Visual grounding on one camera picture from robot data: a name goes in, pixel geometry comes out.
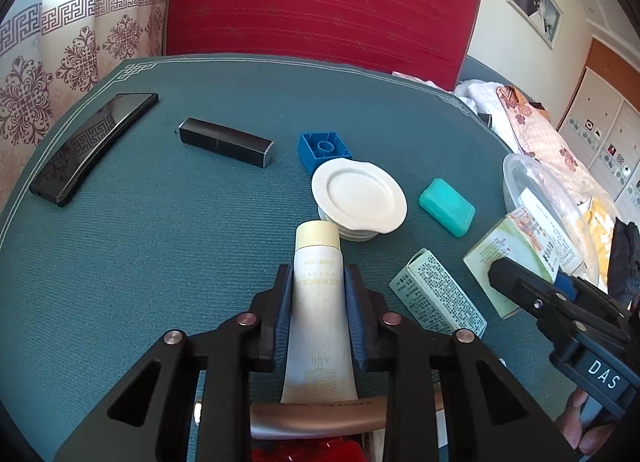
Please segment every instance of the red headboard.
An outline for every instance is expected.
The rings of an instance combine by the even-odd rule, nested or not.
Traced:
[[[248,52],[397,70],[452,89],[480,0],[169,0],[166,54]]]

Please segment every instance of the framed photo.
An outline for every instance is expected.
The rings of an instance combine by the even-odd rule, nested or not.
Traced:
[[[507,0],[553,49],[560,30],[562,11],[555,0]]]

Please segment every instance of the teal soap bar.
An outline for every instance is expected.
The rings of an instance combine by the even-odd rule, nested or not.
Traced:
[[[443,179],[433,179],[418,204],[457,238],[468,231],[476,214],[476,208]]]

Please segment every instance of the brown tube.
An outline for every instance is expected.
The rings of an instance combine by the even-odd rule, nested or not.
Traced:
[[[442,410],[440,385],[434,385],[435,411]],[[251,436],[258,440],[327,438],[385,428],[386,397],[321,404],[252,402]]]

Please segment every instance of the tube cap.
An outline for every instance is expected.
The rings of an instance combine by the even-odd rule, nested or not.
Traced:
[[[329,246],[340,250],[338,226],[324,220],[303,222],[296,229],[296,251],[308,246]]]

